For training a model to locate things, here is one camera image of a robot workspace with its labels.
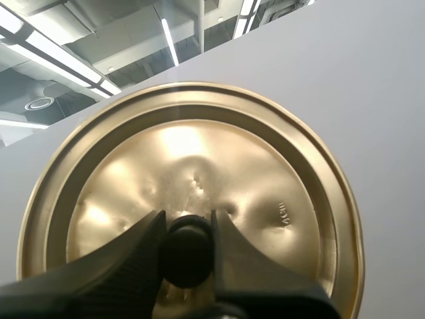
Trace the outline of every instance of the ceiling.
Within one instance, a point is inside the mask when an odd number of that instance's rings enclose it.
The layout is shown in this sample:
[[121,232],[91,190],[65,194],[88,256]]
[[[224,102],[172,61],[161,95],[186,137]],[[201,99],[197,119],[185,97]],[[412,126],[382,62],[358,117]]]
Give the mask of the ceiling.
[[[160,17],[170,26],[182,63],[232,39],[243,0],[205,0],[203,5],[201,0],[0,2],[70,54],[125,88],[174,67]],[[306,2],[261,0],[251,30],[287,15]],[[203,41],[199,36],[201,29]],[[49,94],[55,102],[42,110],[26,111],[23,103],[28,87],[39,81],[48,82]],[[41,124],[55,123],[100,99],[88,89],[0,45],[0,94],[2,92],[0,111],[21,114],[29,122]]]

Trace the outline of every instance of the gold metal lid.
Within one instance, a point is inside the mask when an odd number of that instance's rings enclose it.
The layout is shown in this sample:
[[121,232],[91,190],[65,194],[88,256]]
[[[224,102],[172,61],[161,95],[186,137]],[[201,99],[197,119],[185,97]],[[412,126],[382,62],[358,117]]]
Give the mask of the gold metal lid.
[[344,318],[363,291],[361,226],[323,142],[281,106],[239,88],[177,83],[88,119],[39,179],[21,230],[18,277],[97,249],[153,209],[226,209],[266,256],[320,282]]

